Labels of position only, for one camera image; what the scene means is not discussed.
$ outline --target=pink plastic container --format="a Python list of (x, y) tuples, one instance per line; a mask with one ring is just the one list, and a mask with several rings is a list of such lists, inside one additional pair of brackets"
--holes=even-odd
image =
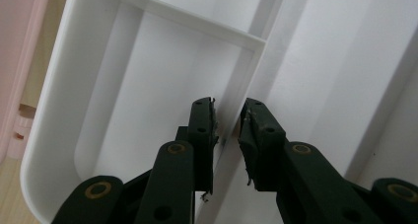
[(22, 158), (31, 131), (35, 111), (19, 107), (46, 4), (0, 0), (0, 163), (7, 153)]

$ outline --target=white tray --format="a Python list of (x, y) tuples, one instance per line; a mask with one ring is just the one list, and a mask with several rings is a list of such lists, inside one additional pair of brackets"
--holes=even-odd
[(216, 164), (276, 1), (67, 0), (23, 167), (35, 216), (49, 222), (87, 178), (151, 169), (203, 97), (216, 99)]

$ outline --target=white plastic surface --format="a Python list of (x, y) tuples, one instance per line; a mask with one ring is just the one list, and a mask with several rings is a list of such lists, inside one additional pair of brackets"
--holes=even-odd
[[(416, 65), (418, 0), (145, 0), (152, 13), (141, 1), (67, 2), (22, 169), (42, 222), (83, 179), (128, 181), (151, 168), (191, 102), (207, 96), (223, 140), (249, 92), (290, 140), (317, 146), (355, 181)], [(279, 223), (275, 194), (246, 182), (233, 135), (197, 223)]]

